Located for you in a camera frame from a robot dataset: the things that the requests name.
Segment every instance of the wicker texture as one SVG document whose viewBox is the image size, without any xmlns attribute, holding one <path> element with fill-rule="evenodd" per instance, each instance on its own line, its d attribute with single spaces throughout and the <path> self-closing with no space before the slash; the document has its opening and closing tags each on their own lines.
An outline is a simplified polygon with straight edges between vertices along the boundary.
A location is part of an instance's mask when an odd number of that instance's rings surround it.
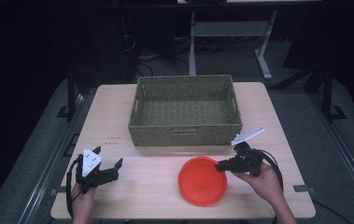
<svg viewBox="0 0 354 224">
<path fill-rule="evenodd" d="M 231 76 L 138 79 L 128 127 L 135 146 L 225 146 L 242 126 Z"/>
</svg>

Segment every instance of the hand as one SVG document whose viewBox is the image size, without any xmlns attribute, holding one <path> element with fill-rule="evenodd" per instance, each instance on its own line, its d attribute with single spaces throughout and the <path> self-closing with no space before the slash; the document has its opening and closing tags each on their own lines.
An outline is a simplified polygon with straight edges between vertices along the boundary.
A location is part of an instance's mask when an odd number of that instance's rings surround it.
<svg viewBox="0 0 354 224">
<path fill-rule="evenodd" d="M 277 223 L 295 224 L 296 219 L 284 198 L 275 170 L 264 162 L 261 164 L 261 170 L 258 177 L 244 173 L 234 173 L 234 175 L 249 183 L 261 198 L 272 205 L 278 220 Z"/>
<path fill-rule="evenodd" d="M 92 209 L 94 208 L 94 195 L 97 188 L 89 188 L 86 194 L 83 194 L 82 186 L 78 183 L 72 188 L 71 196 L 75 200 L 72 202 L 74 212 L 74 224 L 87 224 L 92 221 Z"/>
</svg>

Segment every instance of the white marker tag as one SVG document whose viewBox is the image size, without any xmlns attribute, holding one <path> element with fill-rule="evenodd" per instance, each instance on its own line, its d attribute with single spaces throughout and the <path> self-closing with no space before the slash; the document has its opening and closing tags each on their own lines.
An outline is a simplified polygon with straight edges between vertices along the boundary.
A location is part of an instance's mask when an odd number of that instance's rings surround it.
<svg viewBox="0 0 354 224">
<path fill-rule="evenodd" d="M 235 139 L 231 142 L 231 145 L 232 146 L 235 146 L 239 143 L 242 143 L 242 142 L 245 142 L 247 141 L 249 138 L 259 134 L 259 133 L 262 133 L 264 131 L 264 128 L 260 128 L 259 130 L 257 131 L 254 131 L 254 132 L 250 132 L 250 133 L 243 133 L 243 134 L 237 134 Z"/>
<path fill-rule="evenodd" d="M 93 153 L 88 148 L 84 148 L 83 152 L 83 170 L 82 176 L 86 177 L 100 162 L 102 161 L 102 157 Z"/>
</svg>

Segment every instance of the red plate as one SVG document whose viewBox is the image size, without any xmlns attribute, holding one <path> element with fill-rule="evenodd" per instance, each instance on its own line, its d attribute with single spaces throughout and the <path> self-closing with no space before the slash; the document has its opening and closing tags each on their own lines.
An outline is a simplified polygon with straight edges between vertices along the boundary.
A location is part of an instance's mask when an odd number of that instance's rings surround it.
<svg viewBox="0 0 354 224">
<path fill-rule="evenodd" d="M 179 172 L 178 184 L 183 197 L 189 202 L 207 206 L 217 203 L 227 187 L 224 172 L 218 172 L 218 164 L 208 157 L 197 157 L 187 161 Z"/>
</svg>

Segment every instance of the wooden table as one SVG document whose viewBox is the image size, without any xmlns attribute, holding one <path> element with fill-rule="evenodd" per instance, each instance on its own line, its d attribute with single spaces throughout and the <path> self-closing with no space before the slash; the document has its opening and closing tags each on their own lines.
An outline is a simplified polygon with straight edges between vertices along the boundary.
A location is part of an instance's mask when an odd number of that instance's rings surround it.
<svg viewBox="0 0 354 224">
<path fill-rule="evenodd" d="M 186 201 L 177 184 L 182 165 L 198 156 L 227 160 L 235 155 L 233 147 L 134 147 L 127 125 L 135 88 L 135 84 L 99 87 L 75 147 L 73 159 L 85 147 L 102 147 L 101 170 L 113 167 L 119 158 L 124 158 L 119 180 L 97 189 L 93 218 L 241 219 L 275 215 L 272 207 L 251 186 L 230 172 L 226 173 L 228 187 L 219 202 L 201 207 Z M 242 133 L 265 128 L 248 143 L 277 159 L 284 176 L 285 197 L 293 214 L 313 217 L 316 211 L 309 194 L 293 189 L 304 181 L 266 88 L 256 82 L 237 82 L 234 88 L 244 125 Z M 51 215 L 70 218 L 64 193 L 58 193 Z"/>
</svg>

